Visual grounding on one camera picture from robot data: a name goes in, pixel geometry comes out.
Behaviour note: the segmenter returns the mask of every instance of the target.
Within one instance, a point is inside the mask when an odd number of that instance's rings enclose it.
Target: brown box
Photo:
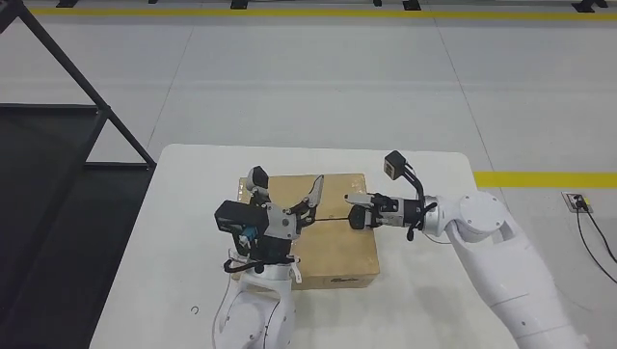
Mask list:
[[[316,175],[270,176],[270,199],[280,207],[290,207],[310,191]],[[238,200],[248,202],[245,178],[240,179]],[[302,283],[293,289],[367,287],[379,274],[377,248],[372,230],[349,227],[351,209],[345,194],[365,193],[363,174],[326,174],[317,221],[302,229],[291,253],[300,257]]]

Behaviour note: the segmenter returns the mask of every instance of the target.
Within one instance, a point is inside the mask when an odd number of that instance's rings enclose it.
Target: floor stripe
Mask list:
[[[617,173],[473,173],[478,187],[617,188]]]
[[[361,18],[455,18],[455,19],[518,19],[518,20],[583,20],[615,21],[617,13],[510,13],[510,12],[405,12],[405,11],[350,11],[335,9],[80,9],[32,8],[38,15],[88,16],[243,16],[243,17],[361,17]]]

